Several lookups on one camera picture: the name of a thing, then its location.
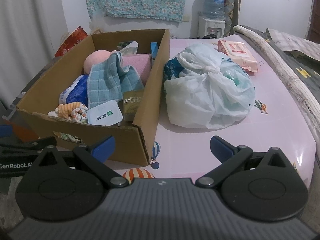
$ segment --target white container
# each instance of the white container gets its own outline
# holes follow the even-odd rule
[[[216,21],[200,16],[198,36],[202,39],[204,36],[213,33],[217,35],[218,39],[223,38],[225,26],[225,21]]]
[[[88,123],[93,125],[114,125],[122,121],[123,116],[115,100],[95,106],[87,112]]]

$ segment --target dark blue package in bag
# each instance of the dark blue package in bag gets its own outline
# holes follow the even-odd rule
[[[88,107],[87,80],[89,75],[79,76],[70,87],[60,94],[59,104],[80,102]]]

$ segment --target wooden door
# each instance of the wooden door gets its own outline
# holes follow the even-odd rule
[[[308,40],[320,43],[320,0],[315,0]]]

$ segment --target red snack bag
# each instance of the red snack bag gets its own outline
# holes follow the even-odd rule
[[[65,42],[62,43],[57,53],[55,54],[55,57],[63,56],[87,36],[88,35],[84,31],[84,29],[79,26],[73,33],[71,33],[71,35],[65,40]]]

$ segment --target wall socket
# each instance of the wall socket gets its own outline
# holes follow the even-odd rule
[[[190,21],[190,15],[189,14],[184,14],[183,16],[182,16],[182,21],[183,22],[189,22]]]

